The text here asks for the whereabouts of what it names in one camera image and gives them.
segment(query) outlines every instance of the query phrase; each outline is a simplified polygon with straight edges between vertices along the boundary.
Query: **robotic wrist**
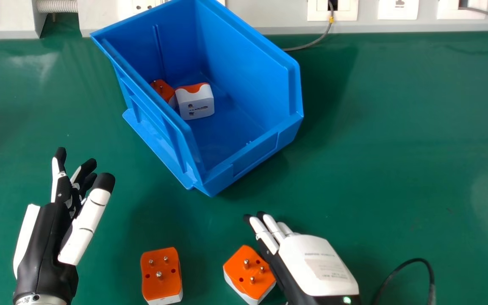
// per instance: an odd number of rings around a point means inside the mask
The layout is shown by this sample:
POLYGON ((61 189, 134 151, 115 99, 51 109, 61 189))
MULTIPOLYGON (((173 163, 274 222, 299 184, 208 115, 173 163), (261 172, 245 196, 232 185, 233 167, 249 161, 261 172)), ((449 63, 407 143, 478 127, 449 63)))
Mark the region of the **robotic wrist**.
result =
POLYGON ((64 300, 51 295, 32 294, 18 299, 14 305, 68 305, 64 300))

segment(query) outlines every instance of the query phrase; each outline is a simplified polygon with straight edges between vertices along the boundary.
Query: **blue plastic bin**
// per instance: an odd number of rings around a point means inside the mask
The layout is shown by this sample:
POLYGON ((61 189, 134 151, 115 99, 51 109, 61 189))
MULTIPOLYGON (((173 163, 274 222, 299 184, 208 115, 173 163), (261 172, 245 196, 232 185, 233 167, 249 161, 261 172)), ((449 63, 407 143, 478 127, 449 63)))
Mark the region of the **blue plastic bin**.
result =
POLYGON ((91 36, 116 70, 124 119, 186 189, 216 195, 299 129, 297 62, 215 0, 171 0, 91 36), (182 120, 155 79, 210 83, 215 114, 182 120))

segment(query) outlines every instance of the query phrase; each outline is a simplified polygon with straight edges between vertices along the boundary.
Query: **white corrugated hose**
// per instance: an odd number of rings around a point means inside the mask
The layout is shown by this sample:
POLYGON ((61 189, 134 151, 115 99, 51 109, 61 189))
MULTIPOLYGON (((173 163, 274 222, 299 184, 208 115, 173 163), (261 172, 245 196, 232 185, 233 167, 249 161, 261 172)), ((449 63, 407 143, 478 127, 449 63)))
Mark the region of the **white corrugated hose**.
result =
POLYGON ((78 12, 78 3, 75 0, 37 0, 39 12, 78 12))

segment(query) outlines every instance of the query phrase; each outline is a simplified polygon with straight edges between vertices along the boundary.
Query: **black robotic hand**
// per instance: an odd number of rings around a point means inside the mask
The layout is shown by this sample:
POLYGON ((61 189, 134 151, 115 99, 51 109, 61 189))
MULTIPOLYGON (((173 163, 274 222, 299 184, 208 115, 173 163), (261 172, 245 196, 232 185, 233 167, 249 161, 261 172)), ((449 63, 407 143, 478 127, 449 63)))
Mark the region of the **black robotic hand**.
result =
POLYGON ((289 305, 360 305, 359 286, 330 243, 265 212, 244 216, 289 305))
POLYGON ((69 178, 66 157, 60 147, 52 159, 50 203, 29 205, 25 213, 13 262, 15 305, 70 305, 78 286, 76 265, 114 189, 113 175, 93 173, 95 159, 79 166, 69 178))

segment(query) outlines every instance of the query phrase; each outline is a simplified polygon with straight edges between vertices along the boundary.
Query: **white robotic hand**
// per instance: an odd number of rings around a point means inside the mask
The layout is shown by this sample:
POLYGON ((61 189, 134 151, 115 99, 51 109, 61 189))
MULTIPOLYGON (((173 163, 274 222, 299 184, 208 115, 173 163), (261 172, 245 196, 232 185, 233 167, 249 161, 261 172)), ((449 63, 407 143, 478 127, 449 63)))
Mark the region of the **white robotic hand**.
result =
POLYGON ((289 305, 360 305, 359 286, 330 243, 265 212, 244 216, 289 305))
POLYGON ((76 265, 114 189, 113 175, 93 173, 95 159, 79 166, 69 178, 64 167, 66 158, 65 149, 60 147, 52 159, 50 203, 42 207, 29 205, 25 213, 13 263, 16 305, 71 303, 78 286, 76 265))

